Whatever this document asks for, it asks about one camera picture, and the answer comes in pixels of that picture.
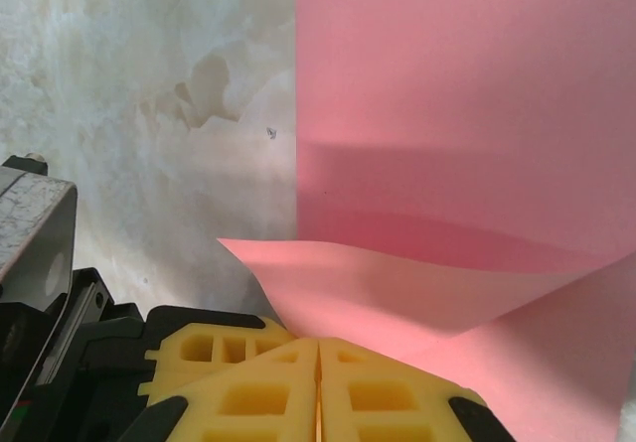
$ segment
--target yellow foam block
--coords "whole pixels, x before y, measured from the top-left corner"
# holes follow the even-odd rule
[[[165,394],[188,400],[168,442],[314,442],[318,343],[301,339]]]
[[[153,380],[139,385],[138,394],[148,395],[148,404],[204,375],[231,368],[267,353],[294,337],[267,318],[263,329],[191,323],[162,341],[158,351],[147,351],[155,360]]]
[[[322,442],[471,442],[448,405],[472,390],[343,340],[320,340]]]

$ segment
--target pink paper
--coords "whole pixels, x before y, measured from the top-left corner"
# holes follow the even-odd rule
[[[297,0],[298,237],[452,266],[636,248],[636,0]]]
[[[636,348],[636,255],[457,336],[573,275],[462,270],[322,242],[222,244],[298,336],[344,338],[472,387],[519,442],[613,440]]]
[[[338,335],[394,358],[412,352],[405,341],[427,348],[576,277],[450,268],[323,242],[221,243],[252,271],[293,333]]]
[[[636,254],[402,360],[474,387],[519,442],[613,442],[636,349]]]

